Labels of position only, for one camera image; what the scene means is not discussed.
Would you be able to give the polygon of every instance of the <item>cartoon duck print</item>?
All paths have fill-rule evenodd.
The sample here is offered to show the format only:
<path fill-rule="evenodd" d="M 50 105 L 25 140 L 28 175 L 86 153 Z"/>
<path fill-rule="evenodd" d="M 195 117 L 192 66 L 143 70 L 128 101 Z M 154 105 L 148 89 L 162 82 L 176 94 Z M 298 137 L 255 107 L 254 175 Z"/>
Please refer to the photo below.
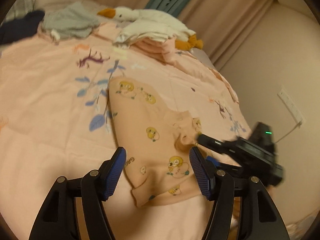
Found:
<path fill-rule="evenodd" d="M 142 166 L 141 168 L 140 168 L 140 173 L 142 174 L 142 175 L 144 175 L 145 173 L 146 173 L 146 166 Z"/>
<path fill-rule="evenodd" d="M 174 188 L 170 189 L 168 192 L 173 196 L 180 195 L 181 194 L 180 185 L 175 186 Z"/>
<path fill-rule="evenodd" d="M 182 178 L 190 173 L 189 164 L 184 163 L 183 159 L 179 156 L 173 156 L 169 159 L 168 169 L 169 172 L 167 174 L 174 178 Z"/>
<path fill-rule="evenodd" d="M 148 138 L 151 139 L 153 142 L 159 140 L 160 135 L 157 132 L 156 128 L 154 127 L 148 127 L 146 130 L 147 134 L 148 134 Z"/>
<path fill-rule="evenodd" d="M 134 89 L 133 83 L 128 81 L 121 81 L 119 83 L 119 90 L 116 91 L 116 94 L 120 94 L 124 97 L 134 99 L 137 94 L 133 91 L 133 89 Z"/>
<path fill-rule="evenodd" d="M 144 94 L 144 97 L 145 97 L 147 103 L 153 105 L 156 102 L 156 98 L 153 95 L 151 95 L 145 91 L 143 92 L 143 94 Z"/>
<path fill-rule="evenodd" d="M 201 134 L 201 121 L 200 121 L 200 119 L 194 119 L 195 121 L 196 121 L 196 132 L 198 133 L 198 134 Z"/>

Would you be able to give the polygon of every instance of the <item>power cord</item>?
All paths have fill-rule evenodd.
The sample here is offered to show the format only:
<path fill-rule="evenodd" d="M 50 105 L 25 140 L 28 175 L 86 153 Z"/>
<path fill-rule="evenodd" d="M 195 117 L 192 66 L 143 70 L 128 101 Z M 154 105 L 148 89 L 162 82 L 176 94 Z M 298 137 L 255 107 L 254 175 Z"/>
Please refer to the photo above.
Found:
<path fill-rule="evenodd" d="M 279 140 L 277 140 L 275 143 L 280 142 L 282 139 L 286 138 L 290 133 L 292 133 L 295 129 L 297 129 L 298 127 L 300 128 L 300 126 L 302 125 L 302 120 L 300 122 L 298 122 L 295 127 L 292 128 L 292 130 L 290 132 L 288 132 L 287 134 L 285 134 L 284 136 L 282 136 Z"/>

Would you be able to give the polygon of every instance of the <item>floral pattern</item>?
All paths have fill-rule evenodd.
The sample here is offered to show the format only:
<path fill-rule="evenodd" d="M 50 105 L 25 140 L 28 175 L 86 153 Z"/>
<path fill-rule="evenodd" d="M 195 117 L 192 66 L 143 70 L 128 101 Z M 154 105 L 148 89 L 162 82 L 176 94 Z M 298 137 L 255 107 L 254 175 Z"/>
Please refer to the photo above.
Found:
<path fill-rule="evenodd" d="M 73 51 L 73 53 L 78 53 L 79 49 L 89 50 L 90 46 L 87 44 L 78 44 L 78 45 L 74 46 L 72 51 Z"/>
<path fill-rule="evenodd" d="M 79 68 L 82 68 L 84 66 L 89 68 L 90 65 L 89 65 L 88 61 L 93 61 L 95 63 L 103 64 L 105 61 L 108 61 L 110 59 L 110 57 L 103 59 L 101 52 L 99 52 L 100 58 L 95 58 L 95 56 L 97 55 L 98 52 L 96 51 L 95 54 L 93 54 L 93 55 L 91 55 L 91 52 L 92 52 L 92 49 L 90 49 L 89 56 L 84 57 L 83 59 L 80 59 L 79 62 L 77 62 L 77 66 Z"/>
<path fill-rule="evenodd" d="M 78 93 L 77 97 L 81 98 L 86 96 L 87 92 L 91 90 L 92 88 L 98 87 L 98 91 L 100 91 L 98 94 L 95 94 L 90 100 L 86 101 L 84 103 L 85 106 L 94 106 L 97 114 L 91 119 L 91 122 L 89 123 L 89 131 L 95 131 L 102 126 L 106 125 L 106 131 L 110 133 L 112 131 L 110 124 L 108 124 L 108 119 L 113 119 L 115 116 L 118 115 L 117 112 L 111 113 L 107 108 L 108 108 L 108 103 L 109 103 L 109 96 L 108 96 L 108 85 L 110 82 L 110 79 L 112 78 L 113 73 L 119 69 L 124 76 L 124 70 L 126 70 L 125 67 L 119 65 L 119 59 L 115 60 L 115 64 L 112 68 L 109 68 L 107 70 L 107 73 L 110 74 L 109 77 L 105 79 L 100 79 L 96 82 L 90 80 L 89 77 L 84 76 L 84 77 L 77 77 L 75 78 L 75 81 L 79 83 L 84 83 L 86 84 L 84 87 L 82 87 Z M 106 107 L 104 110 L 104 113 L 100 113 L 100 105 L 99 103 L 99 98 L 104 97 L 107 99 Z"/>
<path fill-rule="evenodd" d="M 223 119 L 226 119 L 225 113 L 227 111 L 229 115 L 229 120 L 232 122 L 232 125 L 230 127 L 231 132 L 234 132 L 237 136 L 240 136 L 240 132 L 247 132 L 247 130 L 241 126 L 239 121 L 234 120 L 231 112 L 228 111 L 228 109 L 225 106 L 223 106 L 222 103 L 220 103 L 220 101 L 216 101 L 212 97 L 209 97 L 208 100 L 210 103 L 216 103 L 219 106 L 219 112 Z"/>

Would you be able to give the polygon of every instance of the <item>stuffed goose toy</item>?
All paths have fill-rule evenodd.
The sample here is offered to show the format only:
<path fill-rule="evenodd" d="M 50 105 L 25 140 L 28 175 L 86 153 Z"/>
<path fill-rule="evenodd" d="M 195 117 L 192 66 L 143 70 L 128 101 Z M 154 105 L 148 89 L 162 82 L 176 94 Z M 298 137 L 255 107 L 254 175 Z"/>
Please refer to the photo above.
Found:
<path fill-rule="evenodd" d="M 190 50 L 193 47 L 198 49 L 203 48 L 202 40 L 197 40 L 196 33 L 189 30 L 181 21 L 177 18 L 167 14 L 163 11 L 153 9 L 137 9 L 132 10 L 127 7 L 107 8 L 100 12 L 98 15 L 113 18 L 118 21 L 136 21 L 147 20 L 157 23 L 165 24 L 174 30 L 174 35 L 177 37 L 175 41 L 176 49 Z"/>

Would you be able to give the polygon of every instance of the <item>pink bedsheet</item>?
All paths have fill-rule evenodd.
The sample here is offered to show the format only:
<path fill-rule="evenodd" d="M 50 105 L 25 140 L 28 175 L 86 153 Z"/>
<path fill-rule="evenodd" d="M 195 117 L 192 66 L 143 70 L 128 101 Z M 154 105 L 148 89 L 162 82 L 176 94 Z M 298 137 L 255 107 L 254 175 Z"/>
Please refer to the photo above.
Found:
<path fill-rule="evenodd" d="M 58 46 L 36 36 L 2 53 L 0 119 L 7 122 L 0 126 L 0 213 L 19 240 L 28 239 L 57 177 L 82 177 L 114 153 L 112 127 L 103 121 L 112 117 L 105 92 L 110 75 L 153 86 L 170 109 L 200 117 L 211 137 L 249 134 L 236 94 L 218 72 L 188 53 L 177 51 L 174 60 L 161 64 L 93 35 Z M 104 206 L 117 240 L 201 239 L 211 211 L 202 196 L 138 209 L 124 175 Z"/>

